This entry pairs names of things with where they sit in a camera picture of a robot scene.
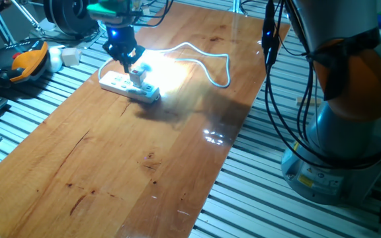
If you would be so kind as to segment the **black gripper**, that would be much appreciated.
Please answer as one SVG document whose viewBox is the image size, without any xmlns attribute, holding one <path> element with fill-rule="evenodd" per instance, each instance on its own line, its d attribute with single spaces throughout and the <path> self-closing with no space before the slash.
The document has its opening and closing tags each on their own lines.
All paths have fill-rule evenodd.
<svg viewBox="0 0 381 238">
<path fill-rule="evenodd" d="M 125 26 L 122 28 L 107 27 L 108 40 L 103 44 L 103 49 L 118 61 L 127 73 L 145 52 L 143 46 L 137 45 L 134 28 Z"/>
</svg>

